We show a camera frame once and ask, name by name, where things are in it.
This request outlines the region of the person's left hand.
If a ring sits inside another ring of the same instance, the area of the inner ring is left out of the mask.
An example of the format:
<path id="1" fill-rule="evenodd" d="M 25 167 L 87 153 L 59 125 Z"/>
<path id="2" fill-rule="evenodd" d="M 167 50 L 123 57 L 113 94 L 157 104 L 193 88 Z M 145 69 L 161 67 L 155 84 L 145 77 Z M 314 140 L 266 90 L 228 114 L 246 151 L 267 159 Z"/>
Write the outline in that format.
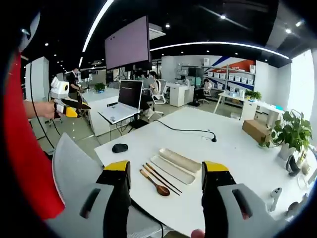
<path id="1" fill-rule="evenodd" d="M 36 113 L 39 117 L 44 117 L 47 119 L 55 118 L 55 103 L 54 101 L 49 102 L 38 102 L 36 104 Z"/>

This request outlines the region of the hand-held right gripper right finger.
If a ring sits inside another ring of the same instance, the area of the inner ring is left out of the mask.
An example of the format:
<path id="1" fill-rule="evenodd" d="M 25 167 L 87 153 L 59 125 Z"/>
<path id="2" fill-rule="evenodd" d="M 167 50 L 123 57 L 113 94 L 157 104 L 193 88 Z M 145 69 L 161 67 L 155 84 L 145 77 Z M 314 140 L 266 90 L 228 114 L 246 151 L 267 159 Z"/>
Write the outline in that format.
<path id="1" fill-rule="evenodd" d="M 226 166 L 210 161 L 202 162 L 202 207 L 207 238 L 274 238 L 287 225 L 267 212 L 256 193 L 237 184 Z"/>

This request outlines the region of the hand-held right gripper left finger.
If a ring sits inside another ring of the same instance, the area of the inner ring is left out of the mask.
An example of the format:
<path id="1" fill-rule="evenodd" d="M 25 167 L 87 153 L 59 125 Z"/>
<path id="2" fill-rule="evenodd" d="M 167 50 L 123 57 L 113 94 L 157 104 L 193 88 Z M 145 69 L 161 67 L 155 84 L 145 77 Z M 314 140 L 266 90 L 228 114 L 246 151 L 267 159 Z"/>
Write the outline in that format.
<path id="1" fill-rule="evenodd" d="M 65 209 L 48 227 L 58 238 L 125 238 L 130 187 L 130 162 L 111 163 L 95 183 L 65 198 Z"/>

